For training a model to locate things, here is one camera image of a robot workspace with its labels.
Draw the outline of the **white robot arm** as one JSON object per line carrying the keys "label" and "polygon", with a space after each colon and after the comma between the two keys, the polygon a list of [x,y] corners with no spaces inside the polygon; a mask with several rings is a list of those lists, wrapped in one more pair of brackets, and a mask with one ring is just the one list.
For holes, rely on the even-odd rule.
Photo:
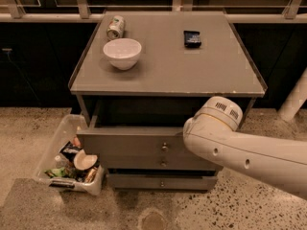
{"label": "white robot arm", "polygon": [[307,199],[307,143],[245,134],[235,102],[215,96],[183,127],[185,147],[217,165]]}

